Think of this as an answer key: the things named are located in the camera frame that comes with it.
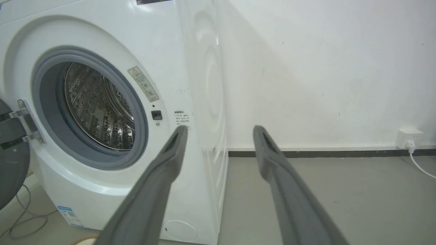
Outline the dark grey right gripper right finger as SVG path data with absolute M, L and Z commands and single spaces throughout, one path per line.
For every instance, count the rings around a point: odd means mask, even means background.
M 270 185 L 283 245 L 349 245 L 344 234 L 261 125 L 253 129 L 256 159 Z

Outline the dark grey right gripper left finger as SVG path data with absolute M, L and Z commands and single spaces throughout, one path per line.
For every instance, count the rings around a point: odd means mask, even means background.
M 157 245 L 172 183 L 183 164 L 188 129 L 178 126 L 138 179 L 94 245 Z

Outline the white front-load washing machine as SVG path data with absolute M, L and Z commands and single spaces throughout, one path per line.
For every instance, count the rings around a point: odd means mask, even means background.
M 0 99 L 64 225 L 103 230 L 178 126 L 159 237 L 217 245 L 229 156 L 219 0 L 0 0 Z

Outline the dark round washing machine door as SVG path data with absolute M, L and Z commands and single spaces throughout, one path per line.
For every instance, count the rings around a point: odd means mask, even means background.
M 29 170 L 30 148 L 21 120 L 6 118 L 12 110 L 0 99 L 0 211 L 15 197 Z

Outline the white wall power socket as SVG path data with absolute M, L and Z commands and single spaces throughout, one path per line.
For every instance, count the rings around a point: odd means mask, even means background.
M 424 132 L 415 128 L 400 128 L 394 145 L 399 149 L 416 149 L 421 145 Z

